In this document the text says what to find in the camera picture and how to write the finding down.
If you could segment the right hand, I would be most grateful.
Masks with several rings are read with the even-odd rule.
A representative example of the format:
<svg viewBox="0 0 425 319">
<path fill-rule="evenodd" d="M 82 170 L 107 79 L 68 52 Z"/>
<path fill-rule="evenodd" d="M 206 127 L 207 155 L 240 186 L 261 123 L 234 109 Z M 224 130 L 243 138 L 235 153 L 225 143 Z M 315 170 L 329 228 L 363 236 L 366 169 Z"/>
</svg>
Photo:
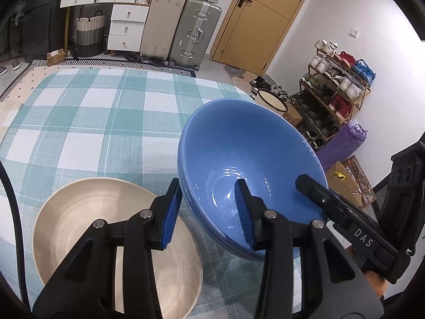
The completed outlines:
<svg viewBox="0 0 425 319">
<path fill-rule="evenodd" d="M 367 270 L 364 272 L 364 277 L 369 282 L 369 285 L 375 291 L 375 294 L 380 300 L 384 299 L 384 293 L 388 288 L 388 282 L 374 271 Z"/>
</svg>

